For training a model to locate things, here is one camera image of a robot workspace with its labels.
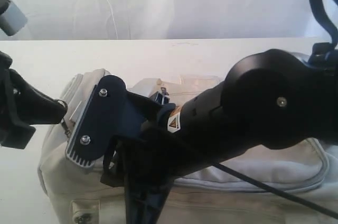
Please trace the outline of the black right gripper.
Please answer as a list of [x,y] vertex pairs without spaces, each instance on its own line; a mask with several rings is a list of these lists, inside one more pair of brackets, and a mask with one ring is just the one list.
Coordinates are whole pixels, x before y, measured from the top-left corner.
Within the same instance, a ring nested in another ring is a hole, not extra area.
[[124,187],[127,223],[157,223],[174,180],[181,177],[183,138],[161,128],[115,132],[104,154],[101,182]]

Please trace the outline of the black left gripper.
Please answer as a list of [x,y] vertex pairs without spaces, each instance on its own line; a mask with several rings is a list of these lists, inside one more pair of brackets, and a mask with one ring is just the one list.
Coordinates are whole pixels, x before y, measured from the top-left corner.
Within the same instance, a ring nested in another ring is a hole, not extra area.
[[10,70],[12,62],[9,55],[1,52],[1,146],[24,149],[35,133],[30,125],[58,124],[68,106],[40,92],[18,72]]

